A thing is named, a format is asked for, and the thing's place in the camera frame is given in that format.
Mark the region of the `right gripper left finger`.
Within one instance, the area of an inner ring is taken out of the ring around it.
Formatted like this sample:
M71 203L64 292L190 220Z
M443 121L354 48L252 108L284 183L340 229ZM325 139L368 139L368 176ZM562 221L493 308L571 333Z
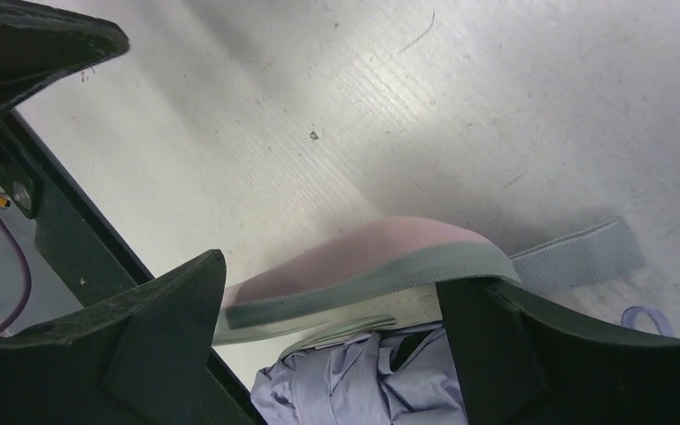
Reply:
M0 337L0 424L258 424L211 342L226 262L209 250L78 312Z

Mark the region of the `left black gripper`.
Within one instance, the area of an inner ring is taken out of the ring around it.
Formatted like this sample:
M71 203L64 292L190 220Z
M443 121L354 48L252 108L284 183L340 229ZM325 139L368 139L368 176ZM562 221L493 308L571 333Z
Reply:
M0 1L0 117L53 82L128 52L115 23L26 1Z

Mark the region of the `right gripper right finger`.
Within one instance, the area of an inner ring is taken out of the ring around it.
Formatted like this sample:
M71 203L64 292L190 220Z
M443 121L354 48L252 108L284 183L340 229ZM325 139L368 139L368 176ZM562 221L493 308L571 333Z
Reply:
M680 339L497 278L437 284L471 424L680 424Z

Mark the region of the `lilac umbrella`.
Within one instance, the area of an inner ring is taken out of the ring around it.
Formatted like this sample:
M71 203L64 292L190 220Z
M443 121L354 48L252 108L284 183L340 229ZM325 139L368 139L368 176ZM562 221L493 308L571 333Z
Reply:
M257 372L251 403L268 424L468 421L440 321L285 355Z

